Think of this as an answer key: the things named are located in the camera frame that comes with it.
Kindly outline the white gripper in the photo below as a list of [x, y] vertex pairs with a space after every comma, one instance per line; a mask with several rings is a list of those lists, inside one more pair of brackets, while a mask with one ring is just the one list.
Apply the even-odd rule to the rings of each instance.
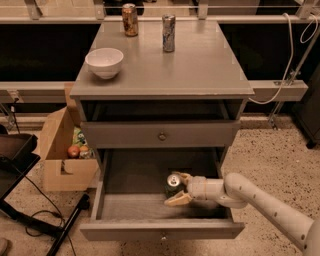
[[204, 176], [191, 177], [188, 173], [174, 172], [173, 185], [187, 185], [187, 192], [180, 191], [168, 198], [164, 204], [174, 207], [189, 204], [192, 199], [217, 201], [225, 194], [224, 182], [222, 179], [211, 179]]

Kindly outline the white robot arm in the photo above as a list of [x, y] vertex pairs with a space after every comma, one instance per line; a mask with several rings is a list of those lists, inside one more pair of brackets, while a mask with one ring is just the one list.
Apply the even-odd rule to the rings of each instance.
[[187, 205], [194, 200], [213, 201], [219, 205], [241, 209], [248, 204], [258, 210], [303, 256], [320, 256], [320, 220], [313, 220], [254, 185], [239, 173], [223, 179], [192, 176], [174, 171], [166, 181], [167, 206]]

